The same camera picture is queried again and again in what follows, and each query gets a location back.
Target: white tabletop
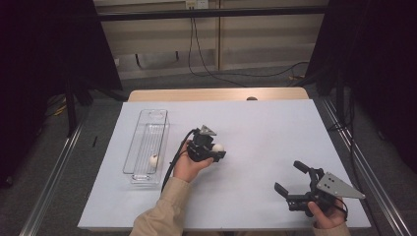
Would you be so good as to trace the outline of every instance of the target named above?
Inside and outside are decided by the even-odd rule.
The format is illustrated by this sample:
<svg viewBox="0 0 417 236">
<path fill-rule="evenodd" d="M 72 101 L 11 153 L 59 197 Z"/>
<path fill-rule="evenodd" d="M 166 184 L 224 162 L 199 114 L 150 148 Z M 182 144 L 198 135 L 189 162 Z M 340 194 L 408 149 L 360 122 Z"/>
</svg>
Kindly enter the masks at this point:
<svg viewBox="0 0 417 236">
<path fill-rule="evenodd" d="M 294 160 L 323 168 L 350 184 L 312 100 L 190 101 L 124 103 L 97 174 L 79 227 L 90 230 L 130 229 L 135 218 L 152 208 L 161 184 L 133 186 L 123 174 L 139 114 L 166 109 L 170 123 L 163 173 L 184 136 L 207 125 L 224 159 L 203 170 L 193 182 L 185 229 L 305 229 L 312 218 L 289 211 L 275 182 L 289 194 L 309 191 L 310 178 L 293 167 Z M 349 227 L 370 227 L 358 200 L 345 199 Z"/>
</svg>

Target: gray floor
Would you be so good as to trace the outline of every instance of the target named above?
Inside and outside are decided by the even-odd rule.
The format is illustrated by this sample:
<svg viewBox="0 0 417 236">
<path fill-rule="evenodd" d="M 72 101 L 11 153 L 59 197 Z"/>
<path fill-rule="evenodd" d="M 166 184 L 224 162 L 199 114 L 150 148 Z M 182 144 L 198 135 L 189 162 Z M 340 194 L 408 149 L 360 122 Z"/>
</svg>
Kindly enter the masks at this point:
<svg viewBox="0 0 417 236">
<path fill-rule="evenodd" d="M 240 73 L 256 75 L 274 74 L 284 68 L 264 68 L 241 70 Z M 295 75 L 303 75 L 306 65 L 294 69 Z M 291 71 L 280 76 L 270 78 L 221 76 L 223 79 L 234 80 L 246 87 L 287 87 L 293 84 L 288 80 Z M 194 75 L 179 75 L 159 78 L 123 81 L 124 91 L 129 94 L 133 89 L 184 89 L 184 88 L 232 88 L 236 85 L 219 81 L 212 77 L 196 77 Z M 309 96 L 315 100 L 324 123 L 327 127 L 332 125 L 328 113 L 323 105 L 322 97 L 318 97 L 315 85 L 306 86 Z M 108 142 L 121 109 L 121 102 L 112 100 L 99 92 L 92 91 L 94 103 L 89 108 L 86 123 L 80 133 L 71 158 L 66 162 L 64 172 L 60 177 L 56 192 L 41 221 L 36 228 L 37 235 L 127 235 L 127 232 L 91 233 L 77 228 L 78 221 L 87 202 L 89 191 L 104 157 Z M 54 111 L 50 107 L 47 113 Z M 417 233 L 417 175 L 403 164 L 395 147 L 390 142 L 383 141 L 378 135 L 378 129 L 372 120 L 356 104 L 354 120 L 355 140 L 366 156 L 372 169 L 380 180 L 387 194 L 398 208 L 410 231 Z M 79 119 L 85 109 L 78 106 Z M 53 169 L 63 145 L 67 142 L 66 113 L 51 116 L 45 120 L 42 132 L 33 144 L 25 162 L 15 175 L 15 184 L 11 189 L 0 190 L 0 235 L 19 235 L 30 211 L 49 174 Z M 340 159 L 346 168 L 352 182 L 352 166 L 350 165 L 349 151 L 336 131 L 329 132 Z M 364 178 L 359 173 L 359 181 L 364 193 L 368 197 L 368 206 L 363 203 L 371 221 L 373 218 L 378 224 L 381 235 L 395 235 L 385 213 L 367 187 Z M 352 231 L 352 235 L 379 235 L 373 221 L 373 227 Z M 309 231 L 292 233 L 292 235 L 311 235 Z"/>
</svg>

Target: forearm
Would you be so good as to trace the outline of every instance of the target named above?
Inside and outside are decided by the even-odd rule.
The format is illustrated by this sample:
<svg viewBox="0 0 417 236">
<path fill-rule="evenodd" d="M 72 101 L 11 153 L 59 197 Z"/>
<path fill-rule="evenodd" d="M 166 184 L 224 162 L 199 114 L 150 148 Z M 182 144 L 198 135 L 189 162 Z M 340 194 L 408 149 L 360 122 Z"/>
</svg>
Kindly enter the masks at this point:
<svg viewBox="0 0 417 236">
<path fill-rule="evenodd" d="M 182 235 L 189 194 L 189 183 L 171 177 L 156 206 L 136 218 L 130 235 Z"/>
<path fill-rule="evenodd" d="M 342 223 L 331 229 L 318 229 L 313 227 L 313 231 L 316 236 L 350 236 L 346 223 Z"/>
</svg>

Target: transparent plastic container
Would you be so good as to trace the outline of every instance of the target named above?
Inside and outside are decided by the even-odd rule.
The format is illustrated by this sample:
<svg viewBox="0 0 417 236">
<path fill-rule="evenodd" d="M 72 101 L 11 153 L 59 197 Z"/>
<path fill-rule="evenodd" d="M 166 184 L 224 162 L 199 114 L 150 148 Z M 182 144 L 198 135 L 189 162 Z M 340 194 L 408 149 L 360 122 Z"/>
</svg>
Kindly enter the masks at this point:
<svg viewBox="0 0 417 236">
<path fill-rule="evenodd" d="M 142 110 L 123 172 L 132 184 L 157 185 L 160 181 L 169 121 L 167 110 Z"/>
</svg>

